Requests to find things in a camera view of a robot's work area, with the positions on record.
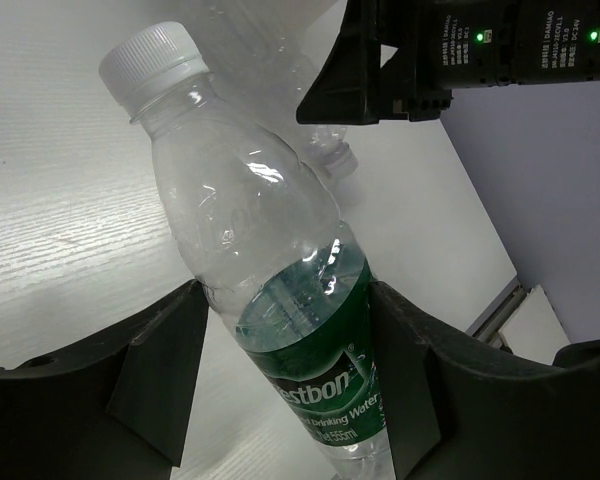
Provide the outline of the clear unlabelled plastic bottle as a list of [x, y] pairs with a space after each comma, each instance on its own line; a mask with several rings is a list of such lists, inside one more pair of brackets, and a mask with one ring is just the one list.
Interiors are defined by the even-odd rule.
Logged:
[[193, 32], [235, 103], [298, 146], [296, 109], [316, 68], [267, 1], [193, 1]]

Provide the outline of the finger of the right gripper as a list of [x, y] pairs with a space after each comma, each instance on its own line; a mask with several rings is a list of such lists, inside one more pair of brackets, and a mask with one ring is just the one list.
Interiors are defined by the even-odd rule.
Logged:
[[300, 124], [406, 120], [408, 1], [349, 1], [333, 48], [296, 110]]

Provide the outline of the clear bottle white label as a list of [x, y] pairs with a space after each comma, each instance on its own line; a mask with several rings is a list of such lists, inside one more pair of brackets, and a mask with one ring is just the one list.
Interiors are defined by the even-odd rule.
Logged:
[[352, 175], [359, 161], [346, 141], [347, 128], [333, 125], [301, 125], [299, 156], [328, 188]]

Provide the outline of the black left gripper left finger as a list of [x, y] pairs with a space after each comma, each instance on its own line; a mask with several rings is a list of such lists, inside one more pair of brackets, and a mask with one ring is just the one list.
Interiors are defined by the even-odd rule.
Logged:
[[167, 479], [183, 458], [209, 306], [188, 282], [0, 368], [0, 479]]

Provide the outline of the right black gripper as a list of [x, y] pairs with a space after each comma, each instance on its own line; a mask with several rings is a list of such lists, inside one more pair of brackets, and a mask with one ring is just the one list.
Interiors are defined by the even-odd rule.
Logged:
[[427, 121], [458, 89], [600, 81], [600, 1], [383, 1], [384, 119]]

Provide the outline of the green label water bottle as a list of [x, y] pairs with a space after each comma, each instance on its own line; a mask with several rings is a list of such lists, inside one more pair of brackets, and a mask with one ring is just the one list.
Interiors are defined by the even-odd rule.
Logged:
[[393, 478], [373, 275], [329, 190], [217, 93], [182, 24], [134, 34], [99, 75], [150, 138], [169, 227], [210, 307], [341, 478]]

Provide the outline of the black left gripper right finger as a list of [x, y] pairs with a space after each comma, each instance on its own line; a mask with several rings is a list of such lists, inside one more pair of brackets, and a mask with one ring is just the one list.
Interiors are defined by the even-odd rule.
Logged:
[[549, 365], [496, 349], [369, 290], [377, 371], [400, 479], [600, 479], [600, 340]]

